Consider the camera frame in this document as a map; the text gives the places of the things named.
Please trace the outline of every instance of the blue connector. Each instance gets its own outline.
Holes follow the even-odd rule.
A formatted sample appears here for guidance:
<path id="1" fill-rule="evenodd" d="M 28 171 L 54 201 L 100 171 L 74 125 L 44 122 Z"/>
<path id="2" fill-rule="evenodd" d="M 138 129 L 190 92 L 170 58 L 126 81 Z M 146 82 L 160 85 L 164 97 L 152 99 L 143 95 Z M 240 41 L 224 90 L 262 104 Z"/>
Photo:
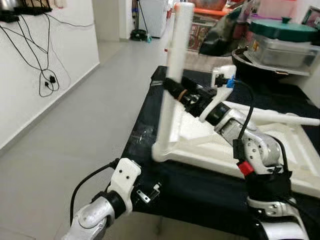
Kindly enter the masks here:
<path id="1" fill-rule="evenodd" d="M 235 75 L 233 75 L 232 78 L 228 80 L 228 82 L 226 83 L 226 87 L 228 89 L 233 89 L 235 87 Z"/>

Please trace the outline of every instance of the white wall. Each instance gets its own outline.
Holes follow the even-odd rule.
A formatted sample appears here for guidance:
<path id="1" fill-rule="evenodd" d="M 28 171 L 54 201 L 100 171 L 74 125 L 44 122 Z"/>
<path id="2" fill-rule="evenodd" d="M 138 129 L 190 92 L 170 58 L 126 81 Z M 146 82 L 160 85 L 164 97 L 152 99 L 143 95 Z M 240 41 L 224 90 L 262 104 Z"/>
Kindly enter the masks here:
<path id="1" fill-rule="evenodd" d="M 132 0 L 119 0 L 119 35 L 129 39 L 133 29 Z"/>
<path id="2" fill-rule="evenodd" d="M 92 0 L 98 41 L 119 41 L 119 1 Z"/>
<path id="3" fill-rule="evenodd" d="M 91 0 L 69 0 L 67 8 L 55 9 L 50 14 L 60 20 L 75 24 L 88 25 L 94 22 Z M 43 15 L 25 16 L 25 18 L 34 41 L 45 47 L 48 40 L 48 20 Z M 0 24 L 3 27 L 20 31 L 17 23 L 1 22 Z M 22 20 L 20 24 L 26 29 Z M 28 49 L 25 40 L 11 33 L 10 36 L 28 61 L 36 66 L 35 57 Z M 9 39 L 0 30 L 0 149 L 99 64 L 94 26 L 88 28 L 72 27 L 51 19 L 51 39 L 57 55 L 71 76 L 71 80 L 50 51 L 49 68 L 57 74 L 60 90 L 49 97 L 41 98 L 38 96 L 39 71 L 26 65 Z M 38 50 L 36 53 L 44 68 L 46 65 L 45 54 Z"/>
<path id="4" fill-rule="evenodd" d="M 298 0 L 296 22 L 301 23 L 309 6 L 320 8 L 320 0 Z M 286 82 L 299 86 L 303 92 L 320 108 L 320 59 L 310 77 L 294 77 Z"/>
<path id="5" fill-rule="evenodd" d="M 320 8 L 320 0 L 297 0 L 297 11 L 294 20 L 301 23 L 310 6 Z"/>

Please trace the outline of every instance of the green pot lid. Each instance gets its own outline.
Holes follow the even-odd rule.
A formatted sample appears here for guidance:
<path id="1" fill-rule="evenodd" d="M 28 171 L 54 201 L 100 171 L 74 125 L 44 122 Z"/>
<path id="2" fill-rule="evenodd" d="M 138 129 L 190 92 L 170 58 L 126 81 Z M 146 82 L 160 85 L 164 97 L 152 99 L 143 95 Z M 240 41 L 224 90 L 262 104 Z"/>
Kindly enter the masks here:
<path id="1" fill-rule="evenodd" d="M 270 19 L 252 21 L 250 31 L 270 39 L 290 42 L 311 42 L 316 37 L 317 30 L 313 27 L 288 23 L 289 17 L 283 17 L 282 22 Z"/>

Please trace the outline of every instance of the black table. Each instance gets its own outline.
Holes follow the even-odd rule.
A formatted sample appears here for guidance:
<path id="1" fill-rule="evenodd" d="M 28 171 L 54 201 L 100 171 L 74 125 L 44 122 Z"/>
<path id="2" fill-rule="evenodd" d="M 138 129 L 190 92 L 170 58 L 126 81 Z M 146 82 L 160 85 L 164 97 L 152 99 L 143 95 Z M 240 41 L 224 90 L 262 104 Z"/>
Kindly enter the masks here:
<path id="1" fill-rule="evenodd" d="M 250 216 L 245 204 L 247 191 L 243 179 L 171 160 L 163 163 L 152 160 L 151 147 L 157 137 L 164 91 L 160 81 L 164 79 L 166 69 L 159 66 L 152 75 L 150 89 L 122 154 L 123 158 L 142 166 L 139 188 L 148 193 L 160 181 L 161 194 L 148 206 L 139 201 L 133 210 L 248 237 Z M 209 73 L 185 70 L 183 75 L 202 85 L 211 81 Z M 298 87 L 274 83 L 252 83 L 251 86 L 256 93 L 257 108 L 291 112 L 302 117 L 320 116 L 319 109 L 309 104 Z M 243 94 L 245 91 L 241 86 L 235 87 L 228 101 L 248 104 L 250 97 Z M 319 153 L 320 128 L 308 126 L 304 129 Z M 320 222 L 320 199 L 298 193 L 294 197 Z M 310 239 L 318 240 L 319 230 L 307 217 L 302 215 L 302 218 Z"/>

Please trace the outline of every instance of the white cylinder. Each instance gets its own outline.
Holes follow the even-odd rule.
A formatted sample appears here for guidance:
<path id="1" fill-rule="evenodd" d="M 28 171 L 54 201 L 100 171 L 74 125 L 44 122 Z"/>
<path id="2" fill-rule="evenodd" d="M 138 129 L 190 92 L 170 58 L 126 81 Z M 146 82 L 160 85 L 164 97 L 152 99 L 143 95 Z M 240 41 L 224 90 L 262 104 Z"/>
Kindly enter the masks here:
<path id="1" fill-rule="evenodd" d="M 248 114 L 248 111 L 242 110 L 245 115 Z M 308 126 L 319 126 L 320 120 L 316 118 L 301 117 L 301 116 L 292 116 L 282 113 L 272 113 L 269 111 L 253 111 L 252 119 L 256 121 L 264 122 L 274 122 L 274 123 L 283 123 L 283 124 L 293 124 L 293 125 L 308 125 Z"/>
<path id="2" fill-rule="evenodd" d="M 168 52 L 166 76 L 180 83 L 184 71 L 195 5 L 190 2 L 182 2 L 176 6 L 172 42 Z M 157 155 L 154 154 L 154 152 L 161 153 L 168 150 L 175 104 L 176 100 L 167 91 L 164 91 L 157 140 L 152 148 L 154 158 L 156 158 L 155 155 Z"/>

